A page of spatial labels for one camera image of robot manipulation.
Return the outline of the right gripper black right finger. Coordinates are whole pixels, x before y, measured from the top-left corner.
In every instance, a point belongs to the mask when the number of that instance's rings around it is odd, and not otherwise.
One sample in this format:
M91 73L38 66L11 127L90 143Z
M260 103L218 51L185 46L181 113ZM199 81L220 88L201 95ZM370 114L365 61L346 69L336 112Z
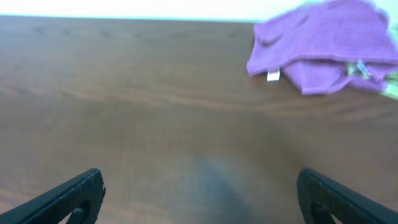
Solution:
M397 224L397 212L309 168L297 178L297 199L306 224Z

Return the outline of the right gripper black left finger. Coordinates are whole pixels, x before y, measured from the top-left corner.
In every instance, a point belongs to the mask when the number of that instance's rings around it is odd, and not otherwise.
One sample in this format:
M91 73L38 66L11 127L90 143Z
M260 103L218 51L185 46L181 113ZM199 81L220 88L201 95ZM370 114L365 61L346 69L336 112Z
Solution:
M1 223L95 223L106 193L101 171L89 169L1 214Z

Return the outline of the purple microfibre cloth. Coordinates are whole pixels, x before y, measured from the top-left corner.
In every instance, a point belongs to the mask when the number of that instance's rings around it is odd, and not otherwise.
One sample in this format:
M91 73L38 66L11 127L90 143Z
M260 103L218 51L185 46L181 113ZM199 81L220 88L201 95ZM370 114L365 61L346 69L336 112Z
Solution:
M369 1L308 4L254 26L248 75L281 72L303 95L384 91L397 71L387 14Z

